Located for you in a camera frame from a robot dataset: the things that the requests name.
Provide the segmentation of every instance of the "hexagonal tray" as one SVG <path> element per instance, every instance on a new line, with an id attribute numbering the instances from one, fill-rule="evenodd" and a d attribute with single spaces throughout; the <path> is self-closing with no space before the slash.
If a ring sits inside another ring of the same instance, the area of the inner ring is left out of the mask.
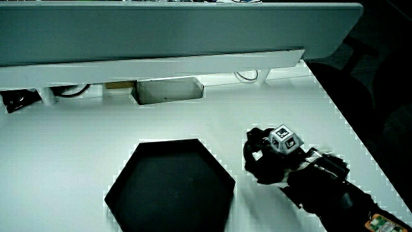
<path id="1" fill-rule="evenodd" d="M 105 197 L 122 231 L 223 231 L 235 181 L 198 139 L 140 143 Z"/>

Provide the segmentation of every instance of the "wire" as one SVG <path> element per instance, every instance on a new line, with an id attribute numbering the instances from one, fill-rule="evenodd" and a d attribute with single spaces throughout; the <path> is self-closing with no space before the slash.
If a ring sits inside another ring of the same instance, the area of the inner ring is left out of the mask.
<path id="1" fill-rule="evenodd" d="M 79 96 L 80 94 L 84 93 L 89 87 L 90 87 L 90 84 L 87 84 L 87 85 L 85 85 L 85 87 L 84 87 L 81 91 L 79 91 L 79 92 L 77 92 L 77 93 L 72 93 L 72 94 L 61 94 L 61 93 L 57 93 L 57 94 L 55 94 L 55 95 L 58 96 L 58 97 L 77 97 L 77 96 Z"/>
<path id="2" fill-rule="evenodd" d="M 235 0 L 232 0 L 232 2 L 234 2 L 234 3 L 261 3 L 262 0 L 258 0 L 258 1 L 244 1 L 244 0 L 235 1 Z"/>
<path id="3" fill-rule="evenodd" d="M 258 77 L 259 77 L 259 72 L 258 72 L 257 70 L 255 70 L 255 72 L 256 72 L 256 76 L 255 76 L 255 78 L 253 78 L 253 79 L 246 78 L 246 77 L 240 75 L 239 72 L 235 72 L 235 75 L 238 74 L 242 79 L 244 79 L 244 80 L 246 80 L 246 81 L 256 81 L 256 80 L 258 79 Z"/>

